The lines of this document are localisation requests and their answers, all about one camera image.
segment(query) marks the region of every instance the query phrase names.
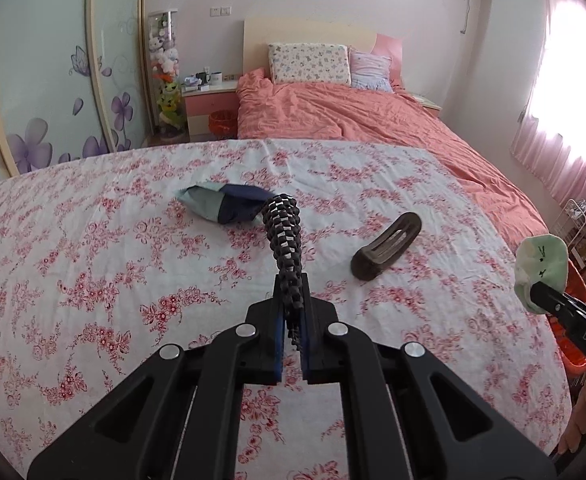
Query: brown slipper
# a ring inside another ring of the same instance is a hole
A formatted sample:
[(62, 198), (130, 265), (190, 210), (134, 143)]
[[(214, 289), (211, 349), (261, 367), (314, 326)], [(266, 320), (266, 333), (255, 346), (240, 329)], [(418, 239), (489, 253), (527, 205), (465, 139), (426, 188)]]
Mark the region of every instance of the brown slipper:
[(404, 254), (420, 230), (422, 219), (417, 213), (404, 213), (375, 240), (355, 253), (350, 261), (350, 272), (365, 282), (374, 280)]

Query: pink floral pattern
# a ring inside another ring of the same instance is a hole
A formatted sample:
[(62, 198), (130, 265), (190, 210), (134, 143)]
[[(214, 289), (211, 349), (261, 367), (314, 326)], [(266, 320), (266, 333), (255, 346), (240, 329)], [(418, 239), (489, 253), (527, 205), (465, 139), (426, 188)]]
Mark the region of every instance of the pink floral pattern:
[[(374, 341), (420, 341), (532, 442), (554, 447), (570, 403), (553, 335), (522, 311), (512, 251), (447, 170), (413, 148), (228, 140), (0, 183), (0, 450), (20, 474), (158, 346), (208, 344), (272, 294), (259, 219), (221, 226), (174, 198), (201, 180), (297, 197), (316, 297)], [(418, 238), (376, 280), (357, 280), (352, 255), (406, 210), (422, 218)], [(306, 384), (290, 344), (283, 364), (278, 386), (244, 391), (236, 477), (345, 478), (339, 387)]]

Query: curtain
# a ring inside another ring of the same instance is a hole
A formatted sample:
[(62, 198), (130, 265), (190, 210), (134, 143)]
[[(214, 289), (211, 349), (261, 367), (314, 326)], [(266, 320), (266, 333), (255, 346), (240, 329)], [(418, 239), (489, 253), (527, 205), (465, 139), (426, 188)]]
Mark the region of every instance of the curtain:
[(586, 198), (586, 0), (546, 0), (537, 77), (511, 153), (560, 204)]

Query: cable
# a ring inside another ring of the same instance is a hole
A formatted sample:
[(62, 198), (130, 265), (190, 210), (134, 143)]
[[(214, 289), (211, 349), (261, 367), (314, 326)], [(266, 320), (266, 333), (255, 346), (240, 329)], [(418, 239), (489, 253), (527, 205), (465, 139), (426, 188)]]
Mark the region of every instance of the cable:
[(468, 28), (468, 15), (471, 13), (471, 0), (468, 0), (468, 4), (466, 7), (466, 22), (464, 23), (464, 30), (460, 30), (462, 34), (466, 34), (466, 29)]

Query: orange wastebasket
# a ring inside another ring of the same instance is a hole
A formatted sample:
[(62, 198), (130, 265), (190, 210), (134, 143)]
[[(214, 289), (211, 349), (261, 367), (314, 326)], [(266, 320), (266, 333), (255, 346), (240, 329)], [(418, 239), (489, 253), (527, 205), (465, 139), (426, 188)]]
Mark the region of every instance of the orange wastebasket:
[(220, 110), (208, 116), (208, 129), (212, 134), (220, 137), (234, 137), (237, 135), (237, 112)]

